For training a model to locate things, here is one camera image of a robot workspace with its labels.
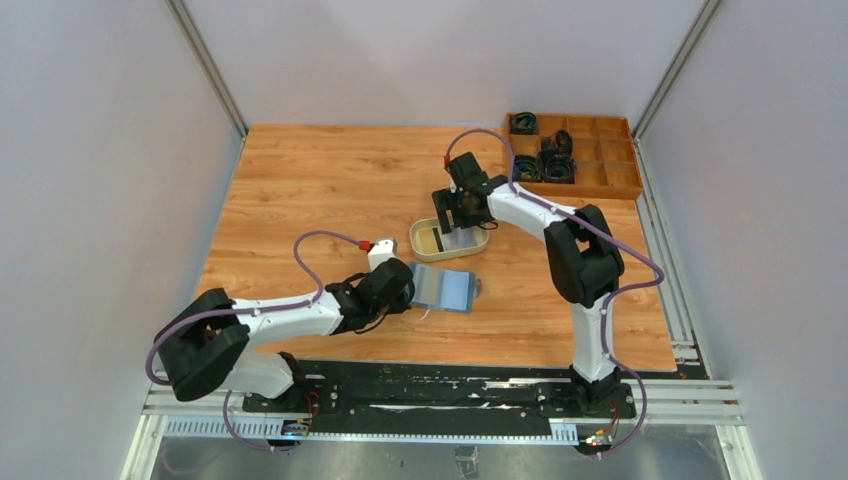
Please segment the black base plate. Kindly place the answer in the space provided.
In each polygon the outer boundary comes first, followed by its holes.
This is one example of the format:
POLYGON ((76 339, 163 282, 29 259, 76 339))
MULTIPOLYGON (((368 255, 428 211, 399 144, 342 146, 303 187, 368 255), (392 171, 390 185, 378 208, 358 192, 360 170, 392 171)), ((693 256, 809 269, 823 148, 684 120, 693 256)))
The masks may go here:
POLYGON ((616 427, 639 416, 623 377, 610 401, 582 410, 567 368, 305 360, 295 375, 282 396, 248 393, 240 406, 306 416, 315 433, 437 437, 543 435, 553 419, 616 427))

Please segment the blue card holder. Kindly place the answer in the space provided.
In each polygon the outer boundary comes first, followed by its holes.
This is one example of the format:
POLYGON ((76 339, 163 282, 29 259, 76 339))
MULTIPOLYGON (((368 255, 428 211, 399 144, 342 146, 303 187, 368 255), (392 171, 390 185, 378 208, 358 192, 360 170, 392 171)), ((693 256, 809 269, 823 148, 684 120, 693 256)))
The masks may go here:
POLYGON ((415 296, 414 293, 411 300, 412 306, 454 313, 470 313, 472 311, 474 300, 478 298, 482 292, 482 281, 473 272, 446 269, 427 263, 412 263, 410 268, 413 272, 413 284, 416 266, 420 264, 435 267, 441 271, 440 299, 437 305, 418 305, 413 301, 415 296))

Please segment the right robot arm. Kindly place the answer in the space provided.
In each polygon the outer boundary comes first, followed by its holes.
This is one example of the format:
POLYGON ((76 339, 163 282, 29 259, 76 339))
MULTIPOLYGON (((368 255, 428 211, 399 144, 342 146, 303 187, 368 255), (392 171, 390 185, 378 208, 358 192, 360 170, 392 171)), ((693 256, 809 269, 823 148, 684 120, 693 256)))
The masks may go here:
POLYGON ((504 175, 491 177, 472 153, 447 158, 444 168, 451 185, 434 191, 432 199, 445 232, 507 223, 543 242, 552 283, 571 309, 570 397, 586 412, 599 409, 621 382, 609 315, 624 272, 602 211, 552 203, 504 175))

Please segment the rolled dark belt centre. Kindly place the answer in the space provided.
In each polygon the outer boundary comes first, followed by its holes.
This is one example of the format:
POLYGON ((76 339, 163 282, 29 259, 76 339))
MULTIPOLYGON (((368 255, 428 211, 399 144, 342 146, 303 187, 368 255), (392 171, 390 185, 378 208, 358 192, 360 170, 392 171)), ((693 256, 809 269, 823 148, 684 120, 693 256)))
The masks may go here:
POLYGON ((541 138, 542 151, 555 151, 565 155, 573 153, 573 138, 568 131, 560 129, 553 134, 541 138))

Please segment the wooden compartment box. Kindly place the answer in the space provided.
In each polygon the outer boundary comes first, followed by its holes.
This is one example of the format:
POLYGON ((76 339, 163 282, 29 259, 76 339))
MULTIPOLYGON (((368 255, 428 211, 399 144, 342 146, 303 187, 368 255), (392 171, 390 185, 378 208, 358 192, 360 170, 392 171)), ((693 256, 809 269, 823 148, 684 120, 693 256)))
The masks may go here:
POLYGON ((503 130, 510 146, 504 150, 505 171, 512 175, 516 154, 539 156, 541 138, 563 129, 573 138, 571 156, 577 162, 574 184, 514 182, 538 195, 635 200, 643 192, 630 123, 625 117, 562 113, 534 113, 537 135, 509 132, 509 116, 503 130))

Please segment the rolled dark belt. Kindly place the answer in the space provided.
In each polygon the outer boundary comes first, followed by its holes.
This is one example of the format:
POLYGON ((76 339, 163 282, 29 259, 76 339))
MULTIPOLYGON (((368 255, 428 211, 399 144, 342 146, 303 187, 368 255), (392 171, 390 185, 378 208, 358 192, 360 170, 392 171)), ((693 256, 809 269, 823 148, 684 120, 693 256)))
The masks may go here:
POLYGON ((509 116, 509 132, 514 135, 537 135, 537 116, 529 111, 511 114, 509 116))
POLYGON ((542 151, 555 151, 565 155, 573 153, 573 138, 568 131, 560 129, 553 134, 541 138, 542 151))

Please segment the cream oval tray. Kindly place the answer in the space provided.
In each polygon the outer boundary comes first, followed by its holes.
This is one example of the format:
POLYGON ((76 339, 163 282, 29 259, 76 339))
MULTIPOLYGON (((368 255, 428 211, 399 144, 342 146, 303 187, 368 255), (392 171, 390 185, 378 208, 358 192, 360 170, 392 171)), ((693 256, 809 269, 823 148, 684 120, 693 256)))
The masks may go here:
POLYGON ((490 234, 479 227, 456 228, 444 233, 436 218, 419 220, 409 229, 414 256, 425 263, 468 257, 481 253, 490 234))

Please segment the rolled blue belt lower left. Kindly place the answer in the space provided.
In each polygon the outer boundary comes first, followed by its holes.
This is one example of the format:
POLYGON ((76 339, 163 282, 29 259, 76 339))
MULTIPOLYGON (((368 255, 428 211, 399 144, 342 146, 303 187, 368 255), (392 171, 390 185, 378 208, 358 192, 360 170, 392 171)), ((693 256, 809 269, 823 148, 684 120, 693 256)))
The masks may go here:
POLYGON ((538 166, 538 157, 516 154, 512 166, 512 179, 515 182, 541 182, 542 174, 538 166))

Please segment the aluminium rail frame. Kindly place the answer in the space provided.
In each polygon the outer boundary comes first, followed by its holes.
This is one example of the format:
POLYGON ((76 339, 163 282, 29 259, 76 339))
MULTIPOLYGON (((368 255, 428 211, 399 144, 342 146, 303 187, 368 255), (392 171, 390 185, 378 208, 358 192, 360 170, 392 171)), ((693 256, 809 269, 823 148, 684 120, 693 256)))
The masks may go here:
POLYGON ((252 407, 243 394, 224 392, 194 402, 179 402, 164 388, 153 388, 144 413, 167 418, 170 437, 246 440, 354 441, 444 444, 521 444, 603 446, 622 443, 635 426, 727 426, 744 423, 730 385, 723 381, 648 380, 599 417, 578 417, 550 406, 521 406, 474 396, 466 406, 361 404, 343 410, 325 402, 311 427, 303 413, 252 407))

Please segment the gold card with black stripe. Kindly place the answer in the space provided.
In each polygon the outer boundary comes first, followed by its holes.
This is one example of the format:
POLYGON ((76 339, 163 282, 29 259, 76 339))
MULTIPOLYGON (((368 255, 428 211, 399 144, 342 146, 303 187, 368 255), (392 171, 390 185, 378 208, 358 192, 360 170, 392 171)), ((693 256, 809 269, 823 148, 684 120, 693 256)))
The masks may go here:
POLYGON ((438 227, 425 227, 418 231, 419 251, 422 255, 436 255, 444 252, 441 232, 438 227))

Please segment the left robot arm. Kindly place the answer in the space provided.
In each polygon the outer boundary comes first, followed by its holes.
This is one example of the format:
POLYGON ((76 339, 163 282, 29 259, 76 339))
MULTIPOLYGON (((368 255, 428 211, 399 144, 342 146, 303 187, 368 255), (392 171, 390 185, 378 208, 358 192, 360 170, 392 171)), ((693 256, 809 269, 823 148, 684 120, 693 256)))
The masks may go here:
POLYGON ((396 258, 298 297, 255 301, 210 289, 156 334, 151 354, 165 371, 159 382, 181 402, 219 389, 278 398, 297 382, 294 359, 286 352, 260 354, 259 346, 363 333, 385 316, 408 310, 414 293, 411 267, 396 258))

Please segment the rolled dark belt top left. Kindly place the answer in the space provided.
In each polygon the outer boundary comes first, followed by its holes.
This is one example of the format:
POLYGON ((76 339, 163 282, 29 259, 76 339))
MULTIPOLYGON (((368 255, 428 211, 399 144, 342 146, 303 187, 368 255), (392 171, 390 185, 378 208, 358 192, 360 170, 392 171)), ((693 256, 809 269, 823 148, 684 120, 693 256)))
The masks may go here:
POLYGON ((529 111, 511 114, 509 116, 509 132, 514 135, 537 135, 537 116, 529 111))

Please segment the rolled black belt lower centre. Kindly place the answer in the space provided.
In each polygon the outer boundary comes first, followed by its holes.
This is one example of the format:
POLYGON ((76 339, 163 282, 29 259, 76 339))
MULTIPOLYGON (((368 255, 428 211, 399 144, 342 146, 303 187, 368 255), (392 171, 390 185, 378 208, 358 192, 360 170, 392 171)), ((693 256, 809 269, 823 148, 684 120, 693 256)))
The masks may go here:
POLYGON ((577 162, 566 153, 543 151, 537 157, 537 168, 545 183, 574 184, 577 162))

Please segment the white printed card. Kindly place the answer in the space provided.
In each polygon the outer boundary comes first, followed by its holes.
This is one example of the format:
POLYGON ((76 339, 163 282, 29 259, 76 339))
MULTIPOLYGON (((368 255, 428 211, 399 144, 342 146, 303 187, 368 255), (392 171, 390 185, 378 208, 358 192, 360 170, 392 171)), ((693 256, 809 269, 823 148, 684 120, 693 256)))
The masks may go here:
POLYGON ((453 229, 448 233, 442 233, 441 236, 446 252, 475 248, 478 244, 475 232, 471 228, 453 229))

